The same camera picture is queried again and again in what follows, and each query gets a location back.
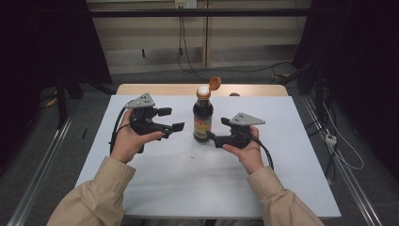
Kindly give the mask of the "white table cover board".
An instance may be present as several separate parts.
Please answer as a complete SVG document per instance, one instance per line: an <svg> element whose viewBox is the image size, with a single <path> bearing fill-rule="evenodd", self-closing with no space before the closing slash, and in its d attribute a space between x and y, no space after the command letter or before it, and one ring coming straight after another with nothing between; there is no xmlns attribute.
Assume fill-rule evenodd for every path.
<svg viewBox="0 0 399 226"><path fill-rule="evenodd" d="M158 122L181 122L184 129L146 144L131 165L136 174L124 192L123 208L135 218L260 218L261 206L247 183L238 158L193 137L194 96L154 96L171 115ZM289 96L213 97L212 131L227 135L221 118L243 112L262 119L264 163L272 163L283 185L320 218L341 212L327 184L293 99Z"/></svg>

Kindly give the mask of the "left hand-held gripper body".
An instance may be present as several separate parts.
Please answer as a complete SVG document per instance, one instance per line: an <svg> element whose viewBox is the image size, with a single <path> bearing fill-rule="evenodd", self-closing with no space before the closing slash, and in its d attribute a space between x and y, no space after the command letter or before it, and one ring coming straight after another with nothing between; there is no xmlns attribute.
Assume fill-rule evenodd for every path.
<svg viewBox="0 0 399 226"><path fill-rule="evenodd" d="M168 138L172 133L172 125L154 122L153 117L158 116L155 102L149 93L144 93L125 105L126 109L132 109L130 126L139 135L146 135L156 131L163 133L163 138Z"/></svg>

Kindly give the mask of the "black curtain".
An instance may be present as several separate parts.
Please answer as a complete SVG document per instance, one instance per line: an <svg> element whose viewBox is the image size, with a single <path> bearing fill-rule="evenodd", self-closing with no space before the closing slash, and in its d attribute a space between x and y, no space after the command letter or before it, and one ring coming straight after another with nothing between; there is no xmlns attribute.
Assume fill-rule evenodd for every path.
<svg viewBox="0 0 399 226"><path fill-rule="evenodd" d="M321 69L376 158L399 180L399 0L311 0L293 64Z"/></svg>

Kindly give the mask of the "person's right hand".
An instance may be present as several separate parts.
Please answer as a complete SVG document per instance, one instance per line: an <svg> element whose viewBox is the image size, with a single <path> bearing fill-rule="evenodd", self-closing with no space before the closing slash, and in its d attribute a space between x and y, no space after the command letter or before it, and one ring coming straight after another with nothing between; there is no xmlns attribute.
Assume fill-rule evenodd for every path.
<svg viewBox="0 0 399 226"><path fill-rule="evenodd" d="M222 149L234 154L248 175L264 167L261 147L255 141L250 141L244 149L239 149L229 144L224 144Z"/></svg>

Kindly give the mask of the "wooden table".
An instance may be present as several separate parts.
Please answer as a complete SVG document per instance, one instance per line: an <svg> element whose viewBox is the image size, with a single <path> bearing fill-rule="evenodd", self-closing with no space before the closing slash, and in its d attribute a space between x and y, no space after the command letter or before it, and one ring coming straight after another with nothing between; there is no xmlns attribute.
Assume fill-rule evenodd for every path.
<svg viewBox="0 0 399 226"><path fill-rule="evenodd" d="M118 95L194 95L200 84L122 84L117 89ZM239 96L287 96L288 92L282 85L244 85L224 84L212 93L213 96L229 96L237 93Z"/></svg>

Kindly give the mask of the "dark soy sauce bottle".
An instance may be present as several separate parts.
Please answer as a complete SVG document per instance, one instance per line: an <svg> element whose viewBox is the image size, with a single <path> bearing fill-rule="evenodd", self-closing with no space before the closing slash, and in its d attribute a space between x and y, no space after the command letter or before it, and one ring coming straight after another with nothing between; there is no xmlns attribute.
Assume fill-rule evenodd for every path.
<svg viewBox="0 0 399 226"><path fill-rule="evenodd" d="M214 107L210 102L211 93L218 90L221 85L221 78L214 76L209 84L200 86L197 89L197 101L193 105L194 114L194 139L198 142L207 142L207 132L212 130L212 118Z"/></svg>

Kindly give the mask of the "black metal stand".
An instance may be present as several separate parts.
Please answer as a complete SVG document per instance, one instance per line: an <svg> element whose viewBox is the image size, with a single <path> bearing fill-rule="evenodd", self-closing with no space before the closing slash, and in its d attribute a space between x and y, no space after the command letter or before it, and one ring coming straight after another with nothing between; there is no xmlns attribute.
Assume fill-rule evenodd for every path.
<svg viewBox="0 0 399 226"><path fill-rule="evenodd" d="M63 84L62 74L56 78L56 98L58 102L58 129L61 129L68 118L67 105L65 98L65 88Z"/></svg>

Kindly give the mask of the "black horizontal bar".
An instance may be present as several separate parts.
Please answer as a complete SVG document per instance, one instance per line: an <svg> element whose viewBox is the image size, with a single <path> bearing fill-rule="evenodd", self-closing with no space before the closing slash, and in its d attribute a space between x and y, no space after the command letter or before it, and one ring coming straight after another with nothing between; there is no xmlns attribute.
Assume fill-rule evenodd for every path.
<svg viewBox="0 0 399 226"><path fill-rule="evenodd" d="M197 8L197 9L98 9L95 18L116 17L296 17L308 16L308 8Z"/></svg>

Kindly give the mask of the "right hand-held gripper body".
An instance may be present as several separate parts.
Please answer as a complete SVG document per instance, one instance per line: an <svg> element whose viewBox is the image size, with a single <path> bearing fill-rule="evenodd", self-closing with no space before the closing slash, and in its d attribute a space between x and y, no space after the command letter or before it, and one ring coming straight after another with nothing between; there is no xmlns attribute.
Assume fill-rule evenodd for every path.
<svg viewBox="0 0 399 226"><path fill-rule="evenodd" d="M250 116L246 113L238 113L231 120L230 134L228 136L215 136L215 146L221 148L224 144L236 148L245 148L252 139L251 125L265 124L264 120Z"/></svg>

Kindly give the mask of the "metal floor rail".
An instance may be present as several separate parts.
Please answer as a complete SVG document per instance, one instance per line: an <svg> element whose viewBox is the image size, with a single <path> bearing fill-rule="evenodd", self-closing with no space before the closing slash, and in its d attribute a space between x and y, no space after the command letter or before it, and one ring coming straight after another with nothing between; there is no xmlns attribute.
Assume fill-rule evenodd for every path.
<svg viewBox="0 0 399 226"><path fill-rule="evenodd" d="M49 144L42 148L44 154L39 160L40 164L35 170L32 170L33 176L30 178L29 184L24 190L24 194L19 199L18 204L16 205L7 223L7 226L24 226L33 204L39 196L44 180L56 159L56 155L62 145L62 142L65 136L68 134L73 117L76 114L79 105L80 104L78 102L68 105L66 120L64 120L62 123L58 123L55 130L51 130Z"/></svg>
<svg viewBox="0 0 399 226"><path fill-rule="evenodd" d="M327 145L328 153L333 156L335 169L341 174L346 187L348 188L352 198L354 199L354 202L366 221L366 225L382 226L381 220L371 204L370 199L367 197L359 181L355 177L355 174L353 173L355 167L350 167L349 163L346 162L337 146L332 146L326 142L326 136L329 135L329 130L327 128L322 128L322 123L318 120L316 115L316 106L312 99L309 97L302 97L302 101L305 104L305 107L307 108L311 118L314 120L314 125L318 130L320 138Z"/></svg>

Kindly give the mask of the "person's left hand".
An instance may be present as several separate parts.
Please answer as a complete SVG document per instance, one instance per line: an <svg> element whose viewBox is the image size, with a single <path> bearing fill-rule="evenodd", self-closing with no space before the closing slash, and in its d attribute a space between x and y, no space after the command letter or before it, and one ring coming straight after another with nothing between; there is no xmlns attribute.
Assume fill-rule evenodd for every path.
<svg viewBox="0 0 399 226"><path fill-rule="evenodd" d="M138 135L130 127L130 117L132 113L132 109L125 111L110 154L111 158L118 160L123 164L129 163L144 144L160 139L163 136L163 133L160 131L142 136Z"/></svg>

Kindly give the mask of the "white wall socket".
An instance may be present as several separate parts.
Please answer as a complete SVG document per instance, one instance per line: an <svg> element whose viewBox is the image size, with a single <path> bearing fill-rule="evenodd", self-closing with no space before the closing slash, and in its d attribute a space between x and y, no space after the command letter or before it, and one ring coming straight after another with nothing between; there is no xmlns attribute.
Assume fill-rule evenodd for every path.
<svg viewBox="0 0 399 226"><path fill-rule="evenodd" d="M197 0L174 0L175 8L194 9L198 7Z"/></svg>

